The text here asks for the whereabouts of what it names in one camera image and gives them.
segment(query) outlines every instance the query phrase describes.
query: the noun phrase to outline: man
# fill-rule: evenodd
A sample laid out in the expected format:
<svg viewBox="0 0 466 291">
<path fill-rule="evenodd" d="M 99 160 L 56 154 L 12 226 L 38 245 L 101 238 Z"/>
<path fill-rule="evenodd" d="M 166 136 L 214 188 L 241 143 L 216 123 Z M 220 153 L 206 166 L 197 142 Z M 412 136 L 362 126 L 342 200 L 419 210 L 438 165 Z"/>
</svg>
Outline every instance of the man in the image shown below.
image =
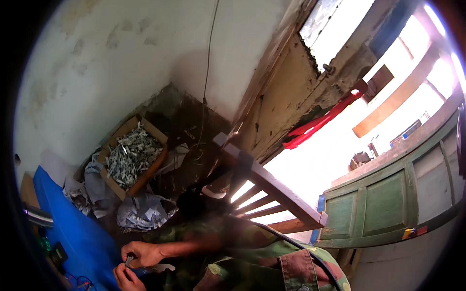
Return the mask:
<svg viewBox="0 0 466 291">
<path fill-rule="evenodd" d="M 183 223 L 147 240 L 155 244 L 131 242 L 122 247 L 122 260 L 134 253 L 132 269 L 161 260 L 176 269 L 151 274 L 151 282 L 146 278 L 143 283 L 121 263 L 113 273 L 123 291 L 335 290 L 309 252 L 325 263 L 342 290 L 350 291 L 344 273 L 327 251 L 302 243 L 305 249 L 300 250 L 246 220 L 226 217 Z"/>
</svg>

